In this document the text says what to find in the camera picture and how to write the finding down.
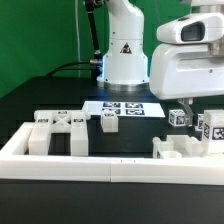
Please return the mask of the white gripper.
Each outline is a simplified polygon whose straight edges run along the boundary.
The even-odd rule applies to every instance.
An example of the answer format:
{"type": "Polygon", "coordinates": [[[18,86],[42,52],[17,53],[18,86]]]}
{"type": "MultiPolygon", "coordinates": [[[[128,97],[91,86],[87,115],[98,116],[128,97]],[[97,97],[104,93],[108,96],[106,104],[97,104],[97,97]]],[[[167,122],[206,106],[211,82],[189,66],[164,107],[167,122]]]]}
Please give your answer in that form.
{"type": "Polygon", "coordinates": [[[211,56],[206,44],[161,44],[152,55],[149,86],[161,100],[180,98],[190,127],[192,98],[224,94],[224,57],[211,56]]]}

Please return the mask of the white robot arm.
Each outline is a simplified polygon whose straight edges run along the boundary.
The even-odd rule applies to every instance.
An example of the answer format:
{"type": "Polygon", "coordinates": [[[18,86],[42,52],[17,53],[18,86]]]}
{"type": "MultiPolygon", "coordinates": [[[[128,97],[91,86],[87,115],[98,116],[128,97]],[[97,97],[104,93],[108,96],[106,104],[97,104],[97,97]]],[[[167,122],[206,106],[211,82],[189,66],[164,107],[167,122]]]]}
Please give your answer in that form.
{"type": "Polygon", "coordinates": [[[193,122],[195,97],[224,95],[224,0],[178,0],[191,13],[161,25],[161,44],[143,52],[144,15],[128,0],[108,0],[109,50],[98,85],[117,91],[149,88],[161,100],[177,99],[193,122]]]}

